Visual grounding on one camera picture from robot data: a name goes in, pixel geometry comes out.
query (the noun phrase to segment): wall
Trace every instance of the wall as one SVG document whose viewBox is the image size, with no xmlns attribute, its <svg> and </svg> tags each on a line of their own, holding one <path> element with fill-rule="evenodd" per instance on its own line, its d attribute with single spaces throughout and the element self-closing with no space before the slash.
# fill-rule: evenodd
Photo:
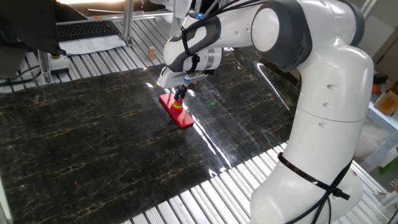
<svg viewBox="0 0 398 224">
<path fill-rule="evenodd" d="M 348 0 L 362 8 L 365 0 Z M 365 34 L 359 47 L 373 57 L 398 27 L 398 1 L 378 0 L 366 20 Z"/>
</svg>

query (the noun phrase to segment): paper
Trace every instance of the paper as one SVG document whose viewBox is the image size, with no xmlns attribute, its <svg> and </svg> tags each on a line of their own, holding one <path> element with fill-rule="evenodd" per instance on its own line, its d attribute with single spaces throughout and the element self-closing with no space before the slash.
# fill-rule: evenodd
<svg viewBox="0 0 398 224">
<path fill-rule="evenodd" d="M 60 42 L 61 49 L 65 50 L 67 55 L 88 54 L 124 46 L 126 44 L 117 35 Z"/>
</svg>

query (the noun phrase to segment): red object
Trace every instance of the red object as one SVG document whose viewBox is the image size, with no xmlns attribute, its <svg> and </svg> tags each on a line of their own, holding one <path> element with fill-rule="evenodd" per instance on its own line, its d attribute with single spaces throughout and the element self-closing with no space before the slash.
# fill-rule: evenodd
<svg viewBox="0 0 398 224">
<path fill-rule="evenodd" d="M 172 115 L 172 117 L 174 118 L 174 120 L 178 123 L 178 125 L 181 128 L 189 128 L 192 127 L 194 124 L 193 119 L 191 118 L 191 116 L 189 116 L 189 114 L 187 114 L 187 117 L 184 120 L 185 117 L 185 113 L 186 110 L 182 109 L 182 113 L 174 113 L 171 110 L 171 107 L 174 103 L 174 97 L 171 96 L 170 100 L 169 99 L 169 94 L 163 94 L 159 97 L 159 101 L 162 103 L 162 105 L 166 108 L 166 110 Z"/>
<path fill-rule="evenodd" d="M 379 84 L 373 84 L 372 93 L 373 93 L 373 94 L 378 94 L 378 93 L 380 93 L 380 85 L 379 85 Z"/>
</svg>

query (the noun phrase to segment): metal grating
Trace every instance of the metal grating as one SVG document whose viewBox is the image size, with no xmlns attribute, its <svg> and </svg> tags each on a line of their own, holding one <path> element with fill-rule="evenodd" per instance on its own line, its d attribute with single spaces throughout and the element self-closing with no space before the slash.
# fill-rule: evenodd
<svg viewBox="0 0 398 224">
<path fill-rule="evenodd" d="M 286 145 L 283 143 L 226 170 L 122 224 L 248 223 L 250 195 L 271 173 L 278 162 L 278 153 Z M 375 190 L 385 190 L 357 163 L 353 162 L 351 168 L 362 180 L 364 195 L 357 206 L 333 224 L 387 223 L 392 214 L 384 211 L 373 197 Z"/>
<path fill-rule="evenodd" d="M 114 21 L 114 23 L 122 31 L 123 23 L 121 21 Z M 131 30 L 134 40 L 133 47 L 118 47 L 91 54 L 68 56 L 70 71 L 53 75 L 53 81 L 55 83 L 69 82 L 80 78 L 106 75 L 164 63 L 163 46 L 169 39 L 167 31 L 155 19 L 133 20 Z M 149 47 L 152 46 L 155 47 L 156 51 L 156 58 L 153 61 L 146 56 Z M 21 63 L 18 72 L 20 73 L 39 65 L 38 58 L 37 54 L 29 52 Z M 38 71 L 39 69 L 35 69 L 33 73 L 27 73 L 16 81 L 32 78 Z M 49 83 L 44 81 L 44 77 L 39 76 L 36 80 L 29 83 L 0 87 L 0 93 L 10 93 L 47 84 Z"/>
</svg>

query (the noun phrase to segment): keyboard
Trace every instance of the keyboard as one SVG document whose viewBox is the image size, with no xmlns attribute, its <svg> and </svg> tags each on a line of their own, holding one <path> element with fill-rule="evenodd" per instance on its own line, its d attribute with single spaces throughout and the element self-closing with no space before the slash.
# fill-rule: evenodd
<svg viewBox="0 0 398 224">
<path fill-rule="evenodd" d="M 118 28 L 111 21 L 93 21 L 57 25 L 57 31 L 58 41 L 60 42 L 119 34 Z"/>
</svg>

